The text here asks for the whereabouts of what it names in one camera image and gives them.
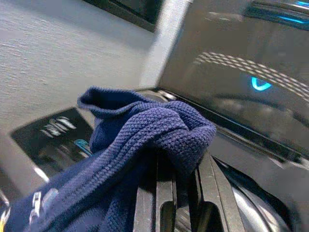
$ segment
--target laptop screen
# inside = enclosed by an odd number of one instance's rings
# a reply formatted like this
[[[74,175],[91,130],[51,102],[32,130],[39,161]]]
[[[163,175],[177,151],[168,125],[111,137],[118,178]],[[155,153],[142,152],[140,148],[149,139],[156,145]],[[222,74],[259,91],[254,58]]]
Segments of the laptop screen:
[[[308,30],[305,1],[196,0],[159,86],[308,155]]]

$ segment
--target blue light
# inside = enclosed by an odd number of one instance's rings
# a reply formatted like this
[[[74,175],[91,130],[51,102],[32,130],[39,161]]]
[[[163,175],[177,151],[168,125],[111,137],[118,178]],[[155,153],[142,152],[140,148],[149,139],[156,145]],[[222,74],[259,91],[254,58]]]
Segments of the blue light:
[[[304,22],[304,21],[301,21],[301,20],[298,20],[298,19],[289,18],[289,17],[284,17],[284,16],[278,16],[278,18],[282,18],[282,19],[284,19],[284,20],[291,21],[291,22],[295,22],[295,23],[300,23],[300,24],[308,23],[308,22]]]
[[[257,81],[263,82],[264,84],[262,84],[261,86],[258,86]],[[253,88],[255,88],[258,91],[264,91],[268,89],[269,87],[271,87],[270,83],[266,81],[261,81],[260,79],[257,79],[254,76],[251,77],[251,83],[252,83]]]
[[[297,1],[296,5],[309,7],[309,2]]]

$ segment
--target printed logo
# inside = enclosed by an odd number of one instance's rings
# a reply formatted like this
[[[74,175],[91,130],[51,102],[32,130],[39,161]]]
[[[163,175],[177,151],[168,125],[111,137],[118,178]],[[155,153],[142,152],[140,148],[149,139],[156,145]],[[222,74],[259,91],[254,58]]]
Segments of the printed logo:
[[[44,129],[40,131],[48,137],[53,138],[54,136],[66,133],[70,129],[74,130],[76,126],[74,126],[67,117],[60,116],[56,119],[50,119],[49,124],[45,125]]]

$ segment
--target blue towel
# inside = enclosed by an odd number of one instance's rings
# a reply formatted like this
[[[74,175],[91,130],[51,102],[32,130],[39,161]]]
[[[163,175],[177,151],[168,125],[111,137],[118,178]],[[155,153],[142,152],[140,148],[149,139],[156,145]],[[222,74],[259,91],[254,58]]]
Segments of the blue towel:
[[[167,156],[185,185],[216,132],[189,105],[134,91],[91,87],[78,105],[96,117],[93,156],[13,204],[5,232],[130,232],[151,156]]]

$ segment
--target textured wall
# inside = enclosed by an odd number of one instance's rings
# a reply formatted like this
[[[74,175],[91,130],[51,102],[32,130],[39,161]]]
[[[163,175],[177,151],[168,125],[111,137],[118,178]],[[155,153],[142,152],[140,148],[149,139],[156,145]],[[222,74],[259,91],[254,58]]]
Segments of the textured wall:
[[[135,88],[154,35],[81,0],[0,0],[0,129],[74,104],[90,85]]]

